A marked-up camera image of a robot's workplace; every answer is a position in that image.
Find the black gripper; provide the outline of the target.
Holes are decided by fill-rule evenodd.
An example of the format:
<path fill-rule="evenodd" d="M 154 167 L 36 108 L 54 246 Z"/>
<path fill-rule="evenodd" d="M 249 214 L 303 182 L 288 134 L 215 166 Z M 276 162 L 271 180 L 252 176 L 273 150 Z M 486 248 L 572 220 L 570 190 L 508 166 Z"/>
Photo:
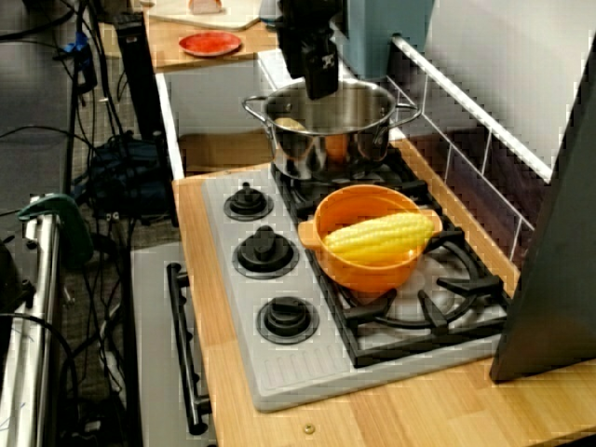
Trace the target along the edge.
<path fill-rule="evenodd" d="M 304 47 L 304 41 L 331 38 L 332 19 L 343 10 L 337 0 L 278 1 L 278 46 L 292 79 L 305 78 L 310 100 L 332 95 L 338 89 L 338 52 L 331 39 L 323 39 Z"/>

